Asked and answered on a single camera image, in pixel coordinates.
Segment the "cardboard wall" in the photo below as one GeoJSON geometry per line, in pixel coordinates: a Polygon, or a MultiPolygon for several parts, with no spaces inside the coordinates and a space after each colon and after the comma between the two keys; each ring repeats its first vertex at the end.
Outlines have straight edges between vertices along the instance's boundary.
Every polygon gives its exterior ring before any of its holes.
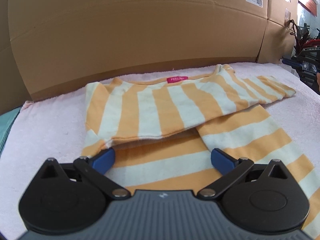
{"type": "Polygon", "coordinates": [[[11,50],[8,0],[0,0],[0,114],[30,99],[11,50]]]}
{"type": "Polygon", "coordinates": [[[288,28],[268,20],[257,62],[279,64],[282,56],[290,58],[294,46],[294,36],[290,32],[288,28]]]}
{"type": "Polygon", "coordinates": [[[290,19],[297,23],[298,0],[268,0],[268,19],[284,26],[286,10],[290,12],[290,19]]]}
{"type": "Polygon", "coordinates": [[[262,8],[246,0],[9,0],[8,17],[15,60],[38,100],[111,71],[152,72],[161,62],[176,68],[201,66],[196,62],[203,59],[254,62],[267,5],[268,0],[262,8]]]}

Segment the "teal fabric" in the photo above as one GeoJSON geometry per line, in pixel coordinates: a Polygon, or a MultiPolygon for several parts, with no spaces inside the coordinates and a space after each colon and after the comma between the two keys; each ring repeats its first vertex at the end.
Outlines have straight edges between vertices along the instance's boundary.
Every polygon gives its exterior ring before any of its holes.
{"type": "Polygon", "coordinates": [[[19,114],[21,107],[11,110],[3,115],[0,115],[0,157],[4,149],[5,141],[9,135],[10,129],[16,117],[19,114]]]}

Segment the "pink clothing label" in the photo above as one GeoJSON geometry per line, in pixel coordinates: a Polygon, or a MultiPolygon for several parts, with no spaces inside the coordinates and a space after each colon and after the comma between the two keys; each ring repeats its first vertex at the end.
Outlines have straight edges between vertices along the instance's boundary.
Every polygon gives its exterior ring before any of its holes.
{"type": "Polygon", "coordinates": [[[171,77],[171,78],[167,78],[167,82],[168,83],[175,83],[175,82],[179,82],[182,80],[186,80],[188,79],[188,77],[171,77]]]}

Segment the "blue gripper pad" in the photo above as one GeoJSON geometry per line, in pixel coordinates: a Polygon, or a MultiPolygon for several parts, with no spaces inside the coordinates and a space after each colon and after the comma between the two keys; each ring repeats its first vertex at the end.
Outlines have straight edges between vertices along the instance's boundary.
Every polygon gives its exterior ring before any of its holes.
{"type": "Polygon", "coordinates": [[[95,157],[89,160],[89,165],[104,175],[115,163],[116,153],[113,148],[102,150],[95,157]]]}
{"type": "Polygon", "coordinates": [[[237,160],[216,148],[211,152],[211,164],[222,175],[225,175],[236,167],[237,160]]]}

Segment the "striped shirt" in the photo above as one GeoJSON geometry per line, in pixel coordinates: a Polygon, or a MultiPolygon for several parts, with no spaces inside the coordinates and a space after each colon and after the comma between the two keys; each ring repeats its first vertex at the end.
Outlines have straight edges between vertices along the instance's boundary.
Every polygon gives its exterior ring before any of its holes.
{"type": "Polygon", "coordinates": [[[106,176],[135,189],[199,189],[221,175],[210,161],[220,148],[257,163],[281,159],[310,201],[304,225],[320,235],[319,180],[310,161],[260,104],[295,91],[273,77],[240,79],[229,65],[177,83],[99,82],[86,86],[87,135],[82,155],[114,147],[106,176]]]}

